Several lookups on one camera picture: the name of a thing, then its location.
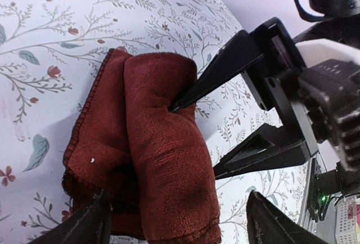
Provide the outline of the dark red towel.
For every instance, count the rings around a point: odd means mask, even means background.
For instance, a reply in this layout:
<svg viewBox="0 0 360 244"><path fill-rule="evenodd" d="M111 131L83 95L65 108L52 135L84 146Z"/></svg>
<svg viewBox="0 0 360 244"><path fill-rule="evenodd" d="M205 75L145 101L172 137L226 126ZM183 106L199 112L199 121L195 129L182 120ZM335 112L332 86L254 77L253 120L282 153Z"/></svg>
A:
<svg viewBox="0 0 360 244"><path fill-rule="evenodd" d="M148 243L220 243L219 203L195 107L169 112L197 78L175 53L111 49L65 150L64 191L79 210L101 191L111 232Z"/></svg>

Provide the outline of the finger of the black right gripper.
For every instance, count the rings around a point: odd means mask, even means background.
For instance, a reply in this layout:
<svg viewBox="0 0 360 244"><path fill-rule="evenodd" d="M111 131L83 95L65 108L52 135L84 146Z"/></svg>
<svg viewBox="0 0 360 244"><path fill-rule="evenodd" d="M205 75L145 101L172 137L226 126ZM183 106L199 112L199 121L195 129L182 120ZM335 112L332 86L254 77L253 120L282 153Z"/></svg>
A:
<svg viewBox="0 0 360 244"><path fill-rule="evenodd" d="M307 161L307 144L284 127L263 124L214 166L216 179L288 168Z"/></svg>
<svg viewBox="0 0 360 244"><path fill-rule="evenodd" d="M251 35L236 33L209 62L197 81L169 106L170 112L185 109L263 58Z"/></svg>

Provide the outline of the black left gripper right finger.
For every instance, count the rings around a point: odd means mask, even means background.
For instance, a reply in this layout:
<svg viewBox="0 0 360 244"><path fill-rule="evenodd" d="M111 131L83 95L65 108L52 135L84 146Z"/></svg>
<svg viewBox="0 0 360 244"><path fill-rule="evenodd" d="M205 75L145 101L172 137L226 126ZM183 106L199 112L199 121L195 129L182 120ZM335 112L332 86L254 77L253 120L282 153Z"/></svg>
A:
<svg viewBox="0 0 360 244"><path fill-rule="evenodd" d="M293 222L259 192L250 192L246 215L249 243L326 244L324 240Z"/></svg>

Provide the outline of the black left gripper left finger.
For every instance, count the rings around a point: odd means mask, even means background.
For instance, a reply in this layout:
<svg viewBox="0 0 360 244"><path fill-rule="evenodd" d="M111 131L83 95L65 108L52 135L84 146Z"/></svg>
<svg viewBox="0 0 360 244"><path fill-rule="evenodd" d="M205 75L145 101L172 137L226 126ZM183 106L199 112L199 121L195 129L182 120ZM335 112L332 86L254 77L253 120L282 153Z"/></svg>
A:
<svg viewBox="0 0 360 244"><path fill-rule="evenodd" d="M77 210L67 221L31 241L36 243L108 244L111 234L110 196L102 190L86 207Z"/></svg>

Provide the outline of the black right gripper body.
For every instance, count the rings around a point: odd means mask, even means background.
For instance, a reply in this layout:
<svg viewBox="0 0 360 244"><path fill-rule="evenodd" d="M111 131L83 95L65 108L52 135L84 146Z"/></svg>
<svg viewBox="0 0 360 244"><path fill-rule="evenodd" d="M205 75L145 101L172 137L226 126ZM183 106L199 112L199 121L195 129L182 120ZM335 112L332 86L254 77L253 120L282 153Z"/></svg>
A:
<svg viewBox="0 0 360 244"><path fill-rule="evenodd" d="M330 59L307 67L283 23L272 18L251 32L263 58L242 72L264 110L304 138L307 161L329 141L348 170L359 169L359 66Z"/></svg>

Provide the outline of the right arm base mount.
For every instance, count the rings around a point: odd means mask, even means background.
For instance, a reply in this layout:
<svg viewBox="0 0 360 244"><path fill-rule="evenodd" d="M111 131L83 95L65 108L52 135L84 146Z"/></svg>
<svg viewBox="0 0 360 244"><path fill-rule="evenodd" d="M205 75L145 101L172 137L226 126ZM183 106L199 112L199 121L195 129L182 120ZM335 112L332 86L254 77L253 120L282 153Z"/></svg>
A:
<svg viewBox="0 0 360 244"><path fill-rule="evenodd" d="M311 159L298 224L327 243L359 243L359 171Z"/></svg>

